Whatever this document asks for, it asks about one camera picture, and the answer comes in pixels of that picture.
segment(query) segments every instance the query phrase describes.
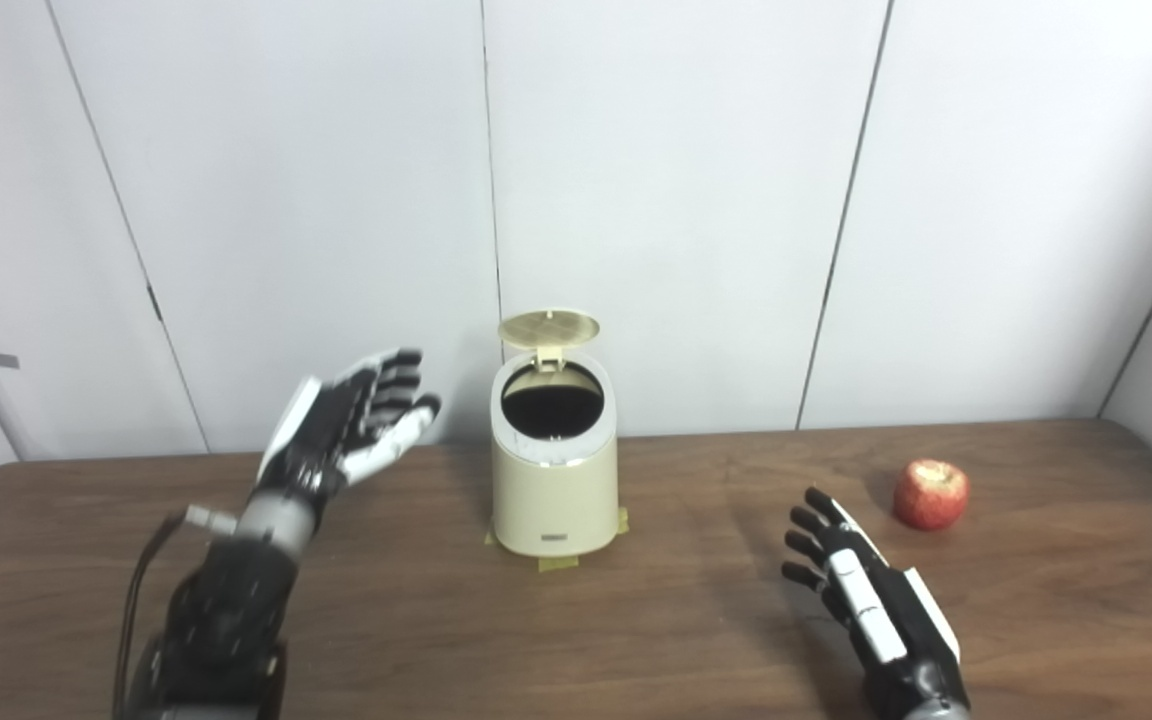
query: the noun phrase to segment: open lid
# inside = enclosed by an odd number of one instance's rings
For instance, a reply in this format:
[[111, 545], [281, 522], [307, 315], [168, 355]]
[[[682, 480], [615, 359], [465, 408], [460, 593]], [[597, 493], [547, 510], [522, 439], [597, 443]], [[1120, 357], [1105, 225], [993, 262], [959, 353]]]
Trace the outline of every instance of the open lid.
[[500, 340], [536, 350], [536, 366], [563, 366], [563, 348], [585, 344], [598, 336], [598, 320], [576, 310], [535, 310], [500, 323]]

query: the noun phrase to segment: red apple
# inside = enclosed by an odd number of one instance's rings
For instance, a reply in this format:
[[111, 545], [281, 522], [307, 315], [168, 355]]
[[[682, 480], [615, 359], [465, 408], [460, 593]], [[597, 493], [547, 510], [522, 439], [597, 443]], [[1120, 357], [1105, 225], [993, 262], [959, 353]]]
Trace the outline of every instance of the red apple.
[[893, 510], [919, 530], [954, 524], [968, 506], [968, 473], [940, 460], [915, 460], [896, 483]]

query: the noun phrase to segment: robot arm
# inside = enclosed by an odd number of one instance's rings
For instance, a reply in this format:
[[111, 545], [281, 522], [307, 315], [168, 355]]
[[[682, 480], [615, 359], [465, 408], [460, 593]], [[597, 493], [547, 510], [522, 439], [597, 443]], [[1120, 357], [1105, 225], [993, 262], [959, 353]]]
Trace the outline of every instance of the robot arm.
[[881, 720], [968, 720], [958, 641], [918, 571], [895, 570], [833, 498], [806, 491], [785, 544], [814, 568], [785, 562], [781, 574], [812, 588], [864, 666], [864, 692]]
[[393, 464], [433, 424], [439, 400], [417, 396], [419, 387], [416, 350], [365, 357], [334, 381], [301, 384], [242, 515], [197, 507], [184, 515], [219, 537], [173, 594], [128, 702], [115, 680], [115, 720], [278, 717], [285, 673], [278, 635], [303, 552], [341, 488]]

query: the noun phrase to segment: black cable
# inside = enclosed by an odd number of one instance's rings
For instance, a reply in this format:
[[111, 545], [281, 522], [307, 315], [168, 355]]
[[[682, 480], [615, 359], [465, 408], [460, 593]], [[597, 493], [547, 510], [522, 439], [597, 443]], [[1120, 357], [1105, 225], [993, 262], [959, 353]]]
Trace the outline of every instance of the black cable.
[[145, 570], [154, 555], [168, 541], [173, 533], [177, 532], [180, 525], [184, 524], [184, 513], [169, 515], [162, 521], [159, 529], [145, 543], [145, 550], [141, 552], [141, 560], [136, 561], [136, 570], [132, 571], [132, 584], [127, 589], [127, 602], [123, 605], [123, 634], [118, 642], [118, 661], [115, 661], [114, 675], [114, 720], [123, 720], [123, 705], [127, 694], [127, 661], [132, 651], [132, 630], [136, 629], [136, 600], [141, 596], [141, 581], [145, 578]]

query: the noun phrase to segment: masking tape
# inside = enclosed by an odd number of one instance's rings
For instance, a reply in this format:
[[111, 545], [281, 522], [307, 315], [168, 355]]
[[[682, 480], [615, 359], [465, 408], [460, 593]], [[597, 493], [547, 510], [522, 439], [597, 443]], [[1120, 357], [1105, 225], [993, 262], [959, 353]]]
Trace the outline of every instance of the masking tape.
[[536, 559], [536, 570], [548, 573], [550, 570], [566, 570], [567, 568], [579, 568], [579, 555], [569, 558], [538, 558]]

